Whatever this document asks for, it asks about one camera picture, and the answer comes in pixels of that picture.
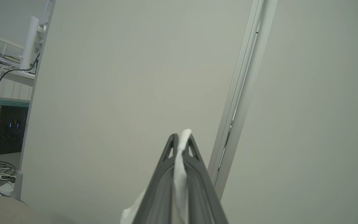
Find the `gray floor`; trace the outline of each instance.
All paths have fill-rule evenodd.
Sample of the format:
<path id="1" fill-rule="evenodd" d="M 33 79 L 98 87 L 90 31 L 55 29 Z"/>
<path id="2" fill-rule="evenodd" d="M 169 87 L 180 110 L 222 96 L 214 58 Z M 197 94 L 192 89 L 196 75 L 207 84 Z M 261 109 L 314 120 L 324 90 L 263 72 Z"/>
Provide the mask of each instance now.
<path id="1" fill-rule="evenodd" d="M 18 169 L 20 163 L 20 154 L 21 154 L 20 152 L 17 152 L 17 153 L 0 155 L 0 160 L 11 163 L 16 167 L 16 169 Z M 3 185 L 4 183 L 6 182 L 0 181 L 0 186 Z"/>

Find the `computer tower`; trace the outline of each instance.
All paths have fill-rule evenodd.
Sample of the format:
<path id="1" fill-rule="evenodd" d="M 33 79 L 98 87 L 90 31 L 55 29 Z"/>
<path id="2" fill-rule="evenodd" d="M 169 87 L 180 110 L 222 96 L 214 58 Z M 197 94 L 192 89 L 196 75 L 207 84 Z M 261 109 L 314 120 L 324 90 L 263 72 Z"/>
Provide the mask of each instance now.
<path id="1" fill-rule="evenodd" d="M 28 107 L 0 106 L 0 155 L 21 152 Z"/>

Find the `white blinds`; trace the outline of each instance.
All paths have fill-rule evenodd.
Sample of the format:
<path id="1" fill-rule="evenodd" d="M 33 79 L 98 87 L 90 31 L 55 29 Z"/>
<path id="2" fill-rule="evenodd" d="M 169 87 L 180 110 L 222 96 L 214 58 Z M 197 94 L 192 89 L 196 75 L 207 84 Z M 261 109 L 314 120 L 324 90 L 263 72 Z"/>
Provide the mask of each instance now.
<path id="1" fill-rule="evenodd" d="M 24 45 L 27 24 L 31 16 L 40 18 L 49 12 L 53 0 L 0 0 L 0 36 Z M 3 43 L 0 42 L 0 54 Z M 21 50 L 8 45 L 5 55 L 17 56 Z"/>

